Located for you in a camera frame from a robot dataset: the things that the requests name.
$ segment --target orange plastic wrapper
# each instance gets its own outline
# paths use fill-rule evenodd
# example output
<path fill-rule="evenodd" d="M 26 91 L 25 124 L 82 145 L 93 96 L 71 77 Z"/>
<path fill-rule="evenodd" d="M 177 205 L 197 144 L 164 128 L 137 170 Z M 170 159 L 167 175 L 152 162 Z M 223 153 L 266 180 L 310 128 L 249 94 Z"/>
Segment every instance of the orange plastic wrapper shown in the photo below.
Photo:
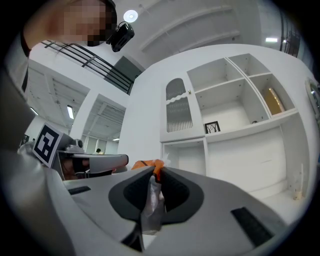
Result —
<path fill-rule="evenodd" d="M 147 161 L 140 160 L 135 162 L 134 166 L 132 167 L 132 170 L 145 167 L 145 166 L 154 166 L 155 168 L 153 170 L 153 173 L 156 175 L 156 181 L 160 182 L 161 168 L 164 167 L 164 165 L 165 165 L 164 161 L 160 159 L 147 160 Z"/>

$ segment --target black photo frame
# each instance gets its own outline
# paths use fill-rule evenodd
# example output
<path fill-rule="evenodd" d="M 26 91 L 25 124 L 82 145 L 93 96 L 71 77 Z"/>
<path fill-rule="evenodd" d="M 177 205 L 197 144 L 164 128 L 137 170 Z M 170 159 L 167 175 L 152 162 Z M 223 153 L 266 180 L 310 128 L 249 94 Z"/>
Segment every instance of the black photo frame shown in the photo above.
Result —
<path fill-rule="evenodd" d="M 205 127 L 206 134 L 221 132 L 218 121 L 205 123 L 204 127 Z"/>

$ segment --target rectangular ceiling light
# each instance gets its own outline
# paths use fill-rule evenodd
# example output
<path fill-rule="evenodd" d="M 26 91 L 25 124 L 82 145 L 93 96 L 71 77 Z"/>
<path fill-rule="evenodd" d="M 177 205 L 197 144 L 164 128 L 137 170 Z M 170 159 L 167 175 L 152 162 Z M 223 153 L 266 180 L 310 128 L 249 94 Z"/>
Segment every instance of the rectangular ceiling light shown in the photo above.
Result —
<path fill-rule="evenodd" d="M 30 107 L 30 109 L 33 111 L 33 113 L 35 113 L 37 116 L 39 116 L 39 114 L 32 107 Z"/>
<path fill-rule="evenodd" d="M 66 106 L 66 108 L 68 109 L 69 117 L 70 117 L 71 119 L 74 119 L 74 113 L 73 113 L 73 111 L 72 111 L 72 106 L 68 105 L 68 106 Z"/>
<path fill-rule="evenodd" d="M 265 39 L 266 42 L 276 43 L 278 42 L 278 38 L 267 37 Z"/>

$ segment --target ceiling light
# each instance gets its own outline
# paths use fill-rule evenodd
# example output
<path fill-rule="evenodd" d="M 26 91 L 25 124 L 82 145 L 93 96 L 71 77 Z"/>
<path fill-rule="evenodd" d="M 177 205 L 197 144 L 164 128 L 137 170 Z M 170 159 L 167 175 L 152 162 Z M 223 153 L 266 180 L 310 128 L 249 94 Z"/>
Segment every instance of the ceiling light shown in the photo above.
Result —
<path fill-rule="evenodd" d="M 267 37 L 265 39 L 266 42 L 276 43 L 278 42 L 278 38 Z"/>
<path fill-rule="evenodd" d="M 72 106 L 68 105 L 68 106 L 66 106 L 66 108 L 68 109 L 69 117 L 70 117 L 71 119 L 74 119 L 74 113 L 73 113 L 73 111 L 72 111 Z"/>
<path fill-rule="evenodd" d="M 138 13 L 135 10 L 127 10 L 123 15 L 123 19 L 126 22 L 135 22 L 138 19 Z"/>
<path fill-rule="evenodd" d="M 37 116 L 39 116 L 39 114 L 32 107 L 30 107 L 30 109 L 33 111 L 33 113 L 35 113 Z"/>

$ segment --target black rubber pad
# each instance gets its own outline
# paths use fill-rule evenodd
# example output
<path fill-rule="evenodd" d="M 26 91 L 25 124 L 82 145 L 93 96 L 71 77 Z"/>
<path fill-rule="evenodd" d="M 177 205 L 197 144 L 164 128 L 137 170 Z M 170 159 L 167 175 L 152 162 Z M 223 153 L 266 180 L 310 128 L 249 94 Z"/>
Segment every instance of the black rubber pad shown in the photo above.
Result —
<path fill-rule="evenodd" d="M 247 208 L 234 209 L 231 213 L 254 246 L 258 247 L 273 237 Z"/>
<path fill-rule="evenodd" d="M 82 192 L 86 192 L 86 191 L 89 191 L 89 190 L 91 190 L 91 188 L 88 187 L 88 186 L 80 186 L 80 187 L 68 189 L 70 195 L 80 194 Z"/>

